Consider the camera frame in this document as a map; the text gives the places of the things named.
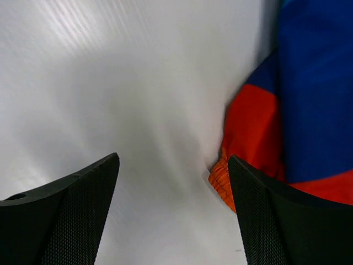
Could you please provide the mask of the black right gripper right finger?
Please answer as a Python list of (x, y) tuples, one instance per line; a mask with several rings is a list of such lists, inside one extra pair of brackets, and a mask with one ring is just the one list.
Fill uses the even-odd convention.
[(233, 155), (232, 194), (248, 264), (352, 264), (352, 206), (263, 174)]

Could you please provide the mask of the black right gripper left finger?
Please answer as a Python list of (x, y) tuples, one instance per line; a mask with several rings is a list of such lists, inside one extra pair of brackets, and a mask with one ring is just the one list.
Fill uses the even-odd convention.
[(118, 154), (1, 201), (1, 264), (94, 264)]

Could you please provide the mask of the rainbow striped shorts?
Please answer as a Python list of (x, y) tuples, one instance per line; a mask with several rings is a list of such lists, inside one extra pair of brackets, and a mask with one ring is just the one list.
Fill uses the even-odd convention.
[(235, 209), (236, 155), (298, 190), (352, 204), (352, 2), (284, 1), (277, 48), (228, 105), (209, 183)]

